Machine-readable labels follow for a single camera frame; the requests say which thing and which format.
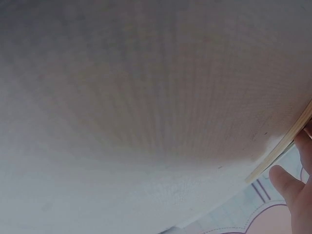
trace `finger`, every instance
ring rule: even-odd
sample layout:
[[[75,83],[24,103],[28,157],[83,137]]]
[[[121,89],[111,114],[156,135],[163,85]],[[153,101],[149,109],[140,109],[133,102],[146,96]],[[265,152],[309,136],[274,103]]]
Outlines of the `finger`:
[[[270,169],[270,181],[276,190],[283,196],[291,211],[293,202],[304,188],[305,184],[286,172],[281,166],[273,166]]]
[[[312,137],[312,120],[310,120],[307,125],[304,127],[304,130]]]
[[[301,130],[294,138],[294,142],[299,150],[303,168],[309,175],[312,175],[312,139],[304,130]]]

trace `hand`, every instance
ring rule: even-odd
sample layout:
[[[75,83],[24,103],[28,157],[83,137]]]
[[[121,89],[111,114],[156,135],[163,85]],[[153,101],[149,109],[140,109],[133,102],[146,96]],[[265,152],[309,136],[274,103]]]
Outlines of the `hand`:
[[[294,139],[303,168],[310,175],[307,184],[280,166],[270,169],[270,180],[284,197],[292,215],[292,234],[312,233],[312,121]]]

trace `wooden edge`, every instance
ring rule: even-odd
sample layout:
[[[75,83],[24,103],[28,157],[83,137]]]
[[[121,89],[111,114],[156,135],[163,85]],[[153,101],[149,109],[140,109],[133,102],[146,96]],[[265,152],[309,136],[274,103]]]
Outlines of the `wooden edge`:
[[[269,155],[256,167],[256,169],[245,179],[246,183],[252,183],[256,180],[260,174],[267,169],[278,156],[285,151],[285,149],[291,144],[294,137],[304,128],[309,122],[312,116],[312,100],[307,105],[306,109],[302,112],[296,123],[290,128],[281,141],[275,146],[275,148],[269,153]]]

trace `white board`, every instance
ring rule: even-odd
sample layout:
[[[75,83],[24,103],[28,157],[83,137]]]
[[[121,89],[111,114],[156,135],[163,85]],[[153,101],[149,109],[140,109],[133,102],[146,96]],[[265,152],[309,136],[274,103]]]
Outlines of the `white board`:
[[[0,231],[156,234],[231,197],[312,98],[309,11],[1,3]]]

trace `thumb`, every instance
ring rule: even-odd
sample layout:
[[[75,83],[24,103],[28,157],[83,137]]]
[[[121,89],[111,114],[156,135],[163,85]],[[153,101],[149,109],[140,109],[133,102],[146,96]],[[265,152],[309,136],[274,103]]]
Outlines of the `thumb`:
[[[270,181],[276,190],[283,196],[288,208],[291,210],[293,202],[298,197],[305,184],[286,172],[281,166],[270,169]]]

